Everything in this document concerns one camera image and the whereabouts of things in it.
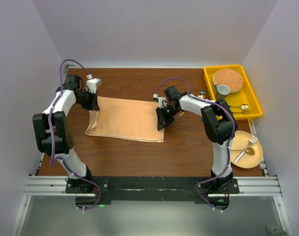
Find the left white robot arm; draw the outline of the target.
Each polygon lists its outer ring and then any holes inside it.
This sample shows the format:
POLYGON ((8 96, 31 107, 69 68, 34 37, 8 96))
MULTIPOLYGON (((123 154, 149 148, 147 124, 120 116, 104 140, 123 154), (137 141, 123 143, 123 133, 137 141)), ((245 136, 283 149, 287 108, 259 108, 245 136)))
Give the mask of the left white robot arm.
POLYGON ((101 79, 87 76, 67 75, 55 92, 50 106, 32 117, 32 123, 39 151, 50 156, 50 164, 58 162, 67 172, 70 187, 83 193, 98 193, 89 168, 80 160, 74 149, 67 115, 75 104, 88 111, 99 111, 97 88, 101 79))

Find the peach satin napkin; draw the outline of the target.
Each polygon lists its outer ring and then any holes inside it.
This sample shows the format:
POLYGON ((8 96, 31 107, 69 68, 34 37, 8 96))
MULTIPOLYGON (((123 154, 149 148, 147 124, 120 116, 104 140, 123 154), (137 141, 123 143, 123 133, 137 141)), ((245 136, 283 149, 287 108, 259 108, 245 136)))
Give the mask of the peach satin napkin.
POLYGON ((149 101, 101 97, 99 111, 89 112, 88 136, 162 143, 164 130, 158 130, 156 108, 149 101))

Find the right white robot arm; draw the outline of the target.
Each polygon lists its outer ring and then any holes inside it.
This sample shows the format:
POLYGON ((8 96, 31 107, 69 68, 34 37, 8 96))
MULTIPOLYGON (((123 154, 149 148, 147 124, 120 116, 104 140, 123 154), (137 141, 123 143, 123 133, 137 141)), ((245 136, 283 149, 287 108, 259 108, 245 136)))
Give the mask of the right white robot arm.
POLYGON ((231 146, 238 129, 227 102, 202 99, 189 92, 180 93, 175 86, 167 88, 164 94, 164 97, 157 93, 153 95, 153 100, 159 104, 156 108, 157 130, 171 125, 180 111, 201 116, 206 136, 213 144, 214 158, 211 178, 202 183, 208 183, 214 192, 222 193, 233 180, 231 146))

